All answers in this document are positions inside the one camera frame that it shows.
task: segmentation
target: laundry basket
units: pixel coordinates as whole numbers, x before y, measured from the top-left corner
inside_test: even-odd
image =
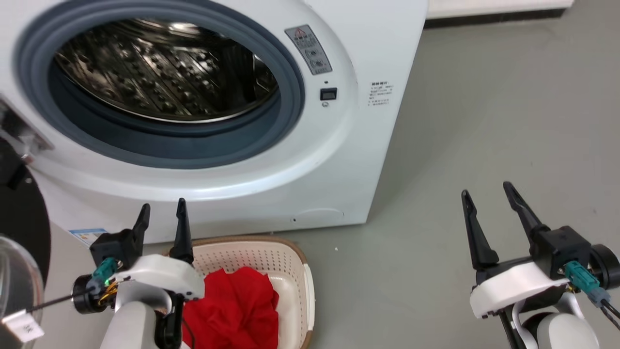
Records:
[[[223,237],[193,242],[194,268],[207,275],[249,266],[267,274],[278,301],[278,349],[307,349],[314,327],[314,284],[304,253],[276,237]]]

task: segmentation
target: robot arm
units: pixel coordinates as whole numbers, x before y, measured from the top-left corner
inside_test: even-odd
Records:
[[[169,256],[142,256],[149,212],[145,204],[133,229],[99,237],[91,245],[97,271],[80,276],[74,284],[74,294],[92,290],[73,298],[78,312],[91,314],[108,306],[114,308],[102,349],[178,349],[184,303],[204,297],[204,276],[192,267],[185,200],[179,199],[179,225]],[[110,261],[112,271],[107,268]]]
[[[608,298],[604,290],[620,286],[618,258],[603,245],[590,245],[570,227],[551,230],[511,183],[503,186],[529,240],[529,256],[499,262],[478,223],[471,196],[463,191],[467,238],[476,270],[476,285],[469,298],[474,315],[483,319],[499,316],[513,349],[598,348],[596,335],[575,298],[574,292],[580,291],[575,284],[584,287],[600,307]],[[578,283],[569,273],[575,265],[586,268],[586,277],[596,285],[585,289]],[[557,312],[539,312],[521,323],[520,314],[546,307],[555,307]]]

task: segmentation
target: floor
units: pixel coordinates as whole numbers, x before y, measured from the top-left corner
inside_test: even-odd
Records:
[[[280,234],[314,275],[311,348],[508,348],[500,321],[469,307],[465,188],[503,260],[528,248],[504,180],[550,227],[620,250],[619,11],[616,0],[579,1],[559,20],[423,33],[369,222]],[[48,296],[91,268],[62,234]],[[580,300],[612,348],[615,328]],[[109,315],[58,305],[37,348],[98,348]]]

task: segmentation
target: red fabric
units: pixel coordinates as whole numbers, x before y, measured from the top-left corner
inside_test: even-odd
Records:
[[[194,349],[277,349],[279,295],[267,275],[243,267],[207,275],[205,297],[185,304],[183,341]]]

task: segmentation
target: washing machine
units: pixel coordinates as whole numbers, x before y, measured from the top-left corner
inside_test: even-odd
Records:
[[[0,4],[0,135],[73,234],[366,221],[427,0]],[[406,114],[402,117],[416,117]]]

